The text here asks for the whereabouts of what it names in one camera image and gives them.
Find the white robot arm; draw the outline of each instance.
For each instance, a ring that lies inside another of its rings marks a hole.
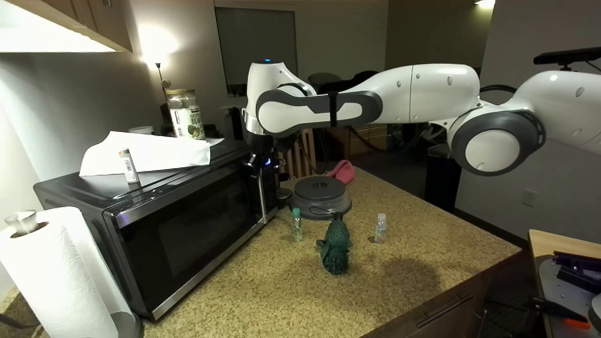
[[[340,93],[316,95],[283,63],[254,63],[246,128],[286,137],[306,128],[363,123],[436,123],[455,160],[495,176],[520,165],[547,137],[601,155],[601,75],[550,71],[524,82],[502,105],[480,100],[466,65],[422,64],[378,73]]]

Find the glass jar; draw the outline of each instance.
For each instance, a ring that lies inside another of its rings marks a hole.
[[[204,140],[203,121],[194,89],[169,89],[165,94],[175,136]]]

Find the microwave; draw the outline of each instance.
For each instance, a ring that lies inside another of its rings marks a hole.
[[[245,143],[211,147],[209,165],[36,183],[44,209],[74,206],[129,306],[158,320],[277,213],[275,158]]]

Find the orange object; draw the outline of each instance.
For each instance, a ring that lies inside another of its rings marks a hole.
[[[574,319],[568,319],[568,318],[564,318],[564,322],[567,325],[583,328],[585,330],[590,330],[590,328],[591,328],[591,323],[589,323],[589,322],[579,322],[579,321],[575,321]]]

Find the green figurine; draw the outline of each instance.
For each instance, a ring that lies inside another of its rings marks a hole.
[[[319,256],[328,272],[338,275],[349,269],[349,249],[353,244],[350,241],[349,230],[342,221],[341,213],[334,214],[334,220],[326,231],[326,238],[317,241],[317,245],[322,248]]]

